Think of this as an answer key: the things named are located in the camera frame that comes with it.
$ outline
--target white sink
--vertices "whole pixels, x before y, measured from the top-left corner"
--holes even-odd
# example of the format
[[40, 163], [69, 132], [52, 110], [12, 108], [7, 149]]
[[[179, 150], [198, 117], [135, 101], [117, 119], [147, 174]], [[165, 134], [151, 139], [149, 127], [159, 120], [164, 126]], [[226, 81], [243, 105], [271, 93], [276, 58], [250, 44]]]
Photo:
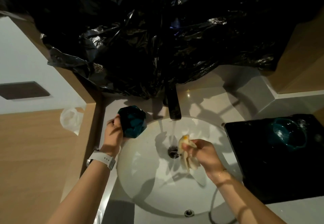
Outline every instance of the white sink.
[[[172, 139], [174, 125], [175, 137]], [[124, 144], [119, 154], [117, 173], [124, 191], [140, 208], [162, 216], [184, 217], [186, 210], [192, 210], [197, 215], [224, 203], [202, 166], [197, 170], [198, 183], [181, 167], [180, 158], [172, 159], [168, 155], [168, 148], [177, 146], [178, 140], [185, 134], [189, 134], [191, 139], [208, 140], [215, 148], [229, 144], [222, 128], [187, 117], [179, 121], [154, 121], [138, 138]], [[226, 154], [230, 154], [234, 158], [233, 163], [236, 163], [233, 152], [226, 151], [221, 158], [224, 159]]]

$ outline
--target watch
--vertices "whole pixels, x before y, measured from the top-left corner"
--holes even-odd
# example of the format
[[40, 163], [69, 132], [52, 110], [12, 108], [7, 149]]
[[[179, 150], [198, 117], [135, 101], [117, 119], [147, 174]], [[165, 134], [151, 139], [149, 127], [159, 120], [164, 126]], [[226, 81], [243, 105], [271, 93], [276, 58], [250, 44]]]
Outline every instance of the watch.
[[106, 164], [110, 170], [114, 168], [114, 165], [116, 163], [115, 159], [112, 156], [109, 156], [101, 151], [94, 151], [87, 160], [87, 167], [93, 159]]

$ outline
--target drain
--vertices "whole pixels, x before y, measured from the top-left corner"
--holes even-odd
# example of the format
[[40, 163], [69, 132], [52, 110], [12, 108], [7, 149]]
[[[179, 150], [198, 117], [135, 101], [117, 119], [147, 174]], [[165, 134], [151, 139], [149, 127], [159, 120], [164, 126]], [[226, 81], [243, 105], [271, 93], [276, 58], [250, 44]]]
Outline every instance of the drain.
[[173, 159], [176, 159], [179, 157], [179, 154], [178, 154], [178, 147], [177, 146], [170, 146], [168, 148], [168, 155], [169, 157], [173, 158]]
[[185, 217], [193, 217], [195, 215], [195, 212], [193, 212], [193, 210], [188, 209], [184, 212], [184, 216]]

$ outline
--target black faucet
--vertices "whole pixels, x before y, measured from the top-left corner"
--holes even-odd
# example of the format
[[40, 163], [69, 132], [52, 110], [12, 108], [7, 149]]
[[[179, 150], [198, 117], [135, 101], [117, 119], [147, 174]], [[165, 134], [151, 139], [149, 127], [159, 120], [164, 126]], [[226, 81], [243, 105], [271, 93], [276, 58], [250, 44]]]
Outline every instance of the black faucet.
[[167, 82], [165, 84], [165, 94], [163, 99], [163, 104], [166, 107], [169, 107], [170, 118], [173, 121], [181, 119], [181, 110], [177, 95], [177, 89], [175, 83]]

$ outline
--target hand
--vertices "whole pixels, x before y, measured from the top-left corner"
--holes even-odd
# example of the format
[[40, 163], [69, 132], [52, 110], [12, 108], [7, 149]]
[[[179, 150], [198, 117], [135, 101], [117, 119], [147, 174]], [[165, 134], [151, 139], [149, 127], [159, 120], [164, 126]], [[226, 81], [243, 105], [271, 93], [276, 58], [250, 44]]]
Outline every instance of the hand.
[[202, 139], [194, 139], [192, 142], [196, 144], [197, 148], [193, 148], [187, 144], [182, 144], [182, 148], [189, 155], [191, 154], [198, 159], [211, 180], [212, 177], [224, 171], [225, 167], [219, 159], [212, 143]]
[[100, 151], [109, 156], [116, 157], [119, 153], [119, 147], [123, 140], [123, 130], [120, 124], [120, 116], [116, 115], [114, 119], [107, 122], [105, 130], [105, 139]]

